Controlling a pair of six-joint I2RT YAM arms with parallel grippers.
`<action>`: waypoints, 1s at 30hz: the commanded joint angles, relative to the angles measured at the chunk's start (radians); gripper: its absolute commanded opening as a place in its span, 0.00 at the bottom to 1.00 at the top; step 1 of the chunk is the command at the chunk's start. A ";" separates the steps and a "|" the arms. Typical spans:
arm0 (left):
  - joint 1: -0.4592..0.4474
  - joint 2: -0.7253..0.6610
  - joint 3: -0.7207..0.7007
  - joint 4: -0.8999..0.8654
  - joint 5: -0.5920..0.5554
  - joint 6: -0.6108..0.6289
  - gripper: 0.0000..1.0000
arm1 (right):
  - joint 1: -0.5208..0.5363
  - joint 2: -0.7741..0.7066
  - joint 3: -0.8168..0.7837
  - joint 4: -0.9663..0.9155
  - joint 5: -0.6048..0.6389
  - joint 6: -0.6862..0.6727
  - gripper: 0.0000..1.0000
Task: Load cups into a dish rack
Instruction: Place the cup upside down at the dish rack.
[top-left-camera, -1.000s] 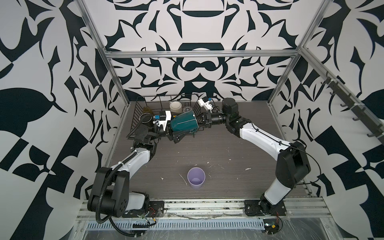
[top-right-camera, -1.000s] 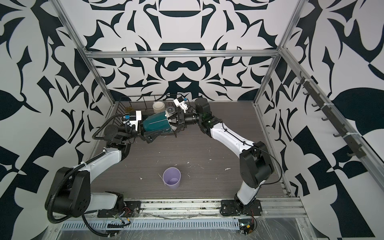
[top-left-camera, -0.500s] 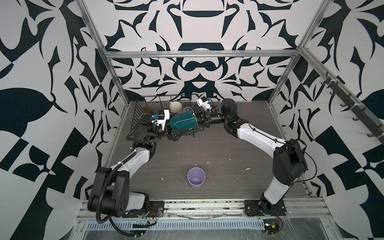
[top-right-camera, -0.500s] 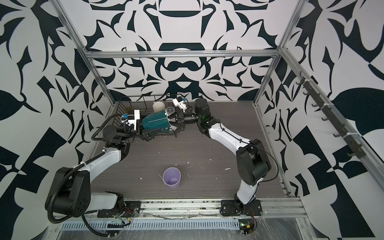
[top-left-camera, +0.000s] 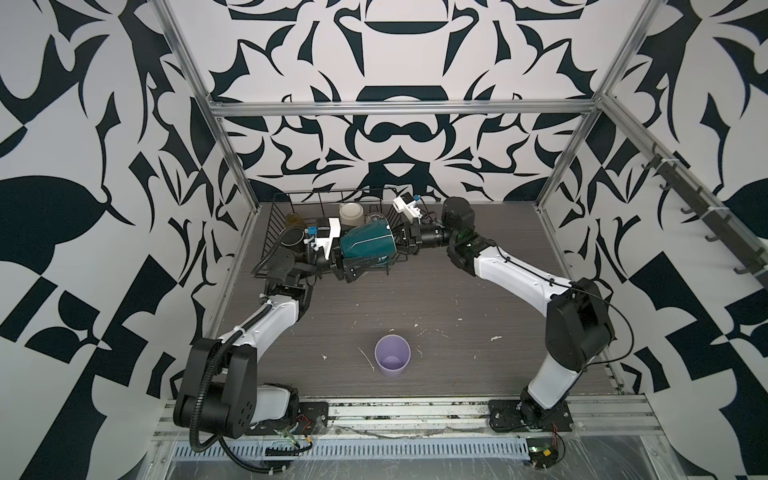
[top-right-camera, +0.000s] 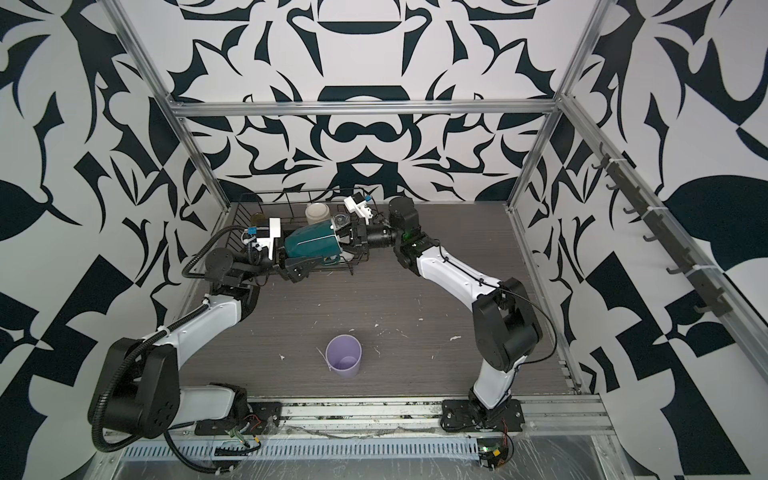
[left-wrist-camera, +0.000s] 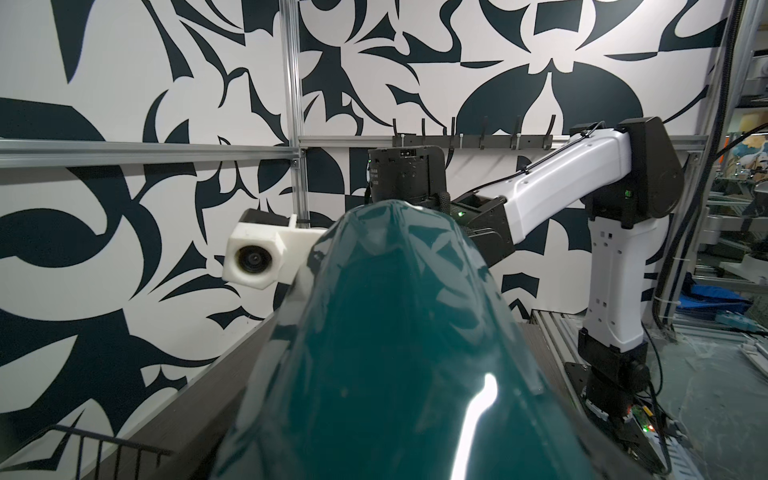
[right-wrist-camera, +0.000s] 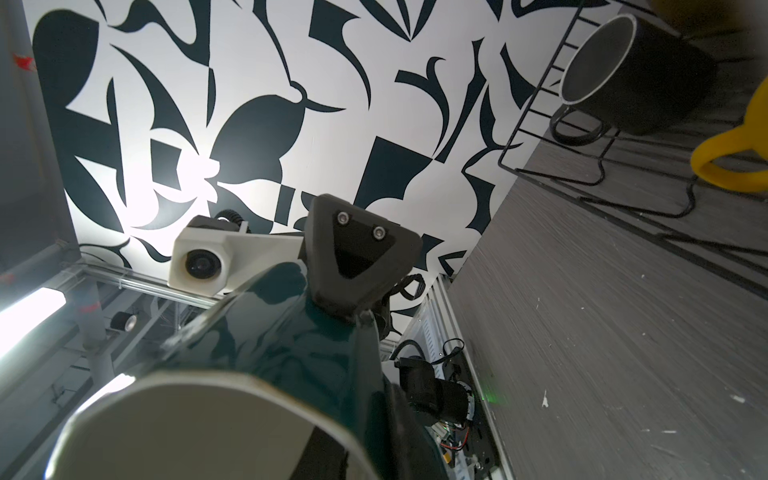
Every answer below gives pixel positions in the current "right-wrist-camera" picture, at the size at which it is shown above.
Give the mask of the dark green mug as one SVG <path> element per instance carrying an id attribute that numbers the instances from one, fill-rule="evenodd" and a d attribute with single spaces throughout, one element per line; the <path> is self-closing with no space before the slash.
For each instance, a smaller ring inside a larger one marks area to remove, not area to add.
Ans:
<path id="1" fill-rule="evenodd" d="M 299 261 L 259 274 L 66 422 L 49 479 L 443 479 L 381 368 L 374 317 L 310 299 Z"/>

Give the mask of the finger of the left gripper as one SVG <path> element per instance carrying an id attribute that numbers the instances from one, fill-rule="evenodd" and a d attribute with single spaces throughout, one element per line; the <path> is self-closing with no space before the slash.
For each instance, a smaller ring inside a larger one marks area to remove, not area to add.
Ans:
<path id="1" fill-rule="evenodd" d="M 351 318 L 382 300 L 414 267 L 422 249 L 415 232 L 345 200 L 315 197 L 299 258 L 312 302 Z"/>

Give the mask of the black mug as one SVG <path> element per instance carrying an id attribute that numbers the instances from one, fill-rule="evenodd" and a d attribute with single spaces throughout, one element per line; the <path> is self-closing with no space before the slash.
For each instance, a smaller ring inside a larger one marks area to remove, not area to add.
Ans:
<path id="1" fill-rule="evenodd" d="M 585 146 L 610 128 L 641 136 L 673 126 L 709 93 L 717 62 L 633 14 L 597 28 L 564 70 L 562 105 L 549 120 L 560 144 Z"/>

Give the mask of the olive glass cup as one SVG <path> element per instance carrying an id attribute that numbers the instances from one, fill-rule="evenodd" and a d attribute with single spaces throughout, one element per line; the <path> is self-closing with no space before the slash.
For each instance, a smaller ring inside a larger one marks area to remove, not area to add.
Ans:
<path id="1" fill-rule="evenodd" d="M 649 0 L 648 4 L 665 23 L 688 35 L 728 30 L 738 25 L 729 1 Z"/>

